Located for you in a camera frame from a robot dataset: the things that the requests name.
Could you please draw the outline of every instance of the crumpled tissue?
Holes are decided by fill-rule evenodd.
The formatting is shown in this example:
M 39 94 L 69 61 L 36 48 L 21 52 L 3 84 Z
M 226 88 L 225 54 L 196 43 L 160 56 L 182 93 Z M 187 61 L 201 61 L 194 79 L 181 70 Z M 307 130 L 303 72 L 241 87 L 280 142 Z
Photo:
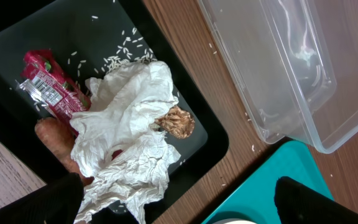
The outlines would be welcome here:
M 180 158 L 165 142 L 165 132 L 150 127 L 178 103 L 170 70 L 164 62 L 134 62 L 86 84 L 92 106 L 70 120 L 78 131 L 71 158 L 94 181 L 85 187 L 75 221 L 88 222 L 92 214 L 120 200 L 145 223 L 144 205 L 163 198 L 168 166 Z M 116 150 L 123 152 L 112 160 Z

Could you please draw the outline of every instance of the food scrap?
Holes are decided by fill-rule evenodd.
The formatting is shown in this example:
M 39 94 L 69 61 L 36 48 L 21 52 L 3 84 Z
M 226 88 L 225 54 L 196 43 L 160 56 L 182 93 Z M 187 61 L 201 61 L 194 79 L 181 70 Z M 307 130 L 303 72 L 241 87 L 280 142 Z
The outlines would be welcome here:
M 194 130 L 193 115 L 175 105 L 169 112 L 155 120 L 155 123 L 178 139 L 188 138 Z
M 75 140 L 67 125 L 55 118 L 45 118 L 39 120 L 34 129 L 38 138 L 68 172 L 79 174 L 84 186 L 92 183 L 93 177 L 84 177 L 80 172 L 78 164 L 71 159 L 70 153 L 73 150 Z

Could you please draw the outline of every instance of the wooden table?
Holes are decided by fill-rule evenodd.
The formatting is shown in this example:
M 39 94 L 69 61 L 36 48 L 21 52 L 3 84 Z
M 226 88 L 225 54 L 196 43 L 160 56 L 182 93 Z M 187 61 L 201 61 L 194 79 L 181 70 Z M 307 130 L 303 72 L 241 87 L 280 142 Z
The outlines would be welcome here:
M 257 167 L 269 149 L 276 146 L 264 144 L 247 122 L 246 111 L 224 61 L 219 54 L 213 54 L 216 45 L 197 0 L 144 2 L 230 139 L 230 148 L 222 161 L 156 223 L 198 221 L 197 218 L 211 212 Z M 320 154 L 312 147 L 310 150 L 335 201 L 358 213 L 358 133 L 332 154 Z

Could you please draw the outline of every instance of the plastic wrapper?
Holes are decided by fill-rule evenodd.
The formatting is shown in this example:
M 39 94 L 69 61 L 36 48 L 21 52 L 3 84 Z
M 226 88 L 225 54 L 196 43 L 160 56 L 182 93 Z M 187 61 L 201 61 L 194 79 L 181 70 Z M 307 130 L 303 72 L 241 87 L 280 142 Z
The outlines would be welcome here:
M 74 81 L 53 59 L 50 50 L 32 50 L 24 57 L 22 77 L 27 80 L 19 88 L 42 103 L 61 122 L 70 125 L 72 114 L 87 111 L 91 102 Z

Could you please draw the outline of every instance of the orange carrot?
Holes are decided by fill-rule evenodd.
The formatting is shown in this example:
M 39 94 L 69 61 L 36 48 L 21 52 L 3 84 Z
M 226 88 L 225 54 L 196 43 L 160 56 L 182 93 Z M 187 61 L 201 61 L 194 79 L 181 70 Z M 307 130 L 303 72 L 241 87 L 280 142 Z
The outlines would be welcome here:
M 92 183 L 93 177 L 84 177 L 78 164 L 71 159 L 70 153 L 73 150 L 75 140 L 65 124 L 55 118 L 41 119 L 35 125 L 35 133 L 66 170 L 80 175 L 84 186 Z

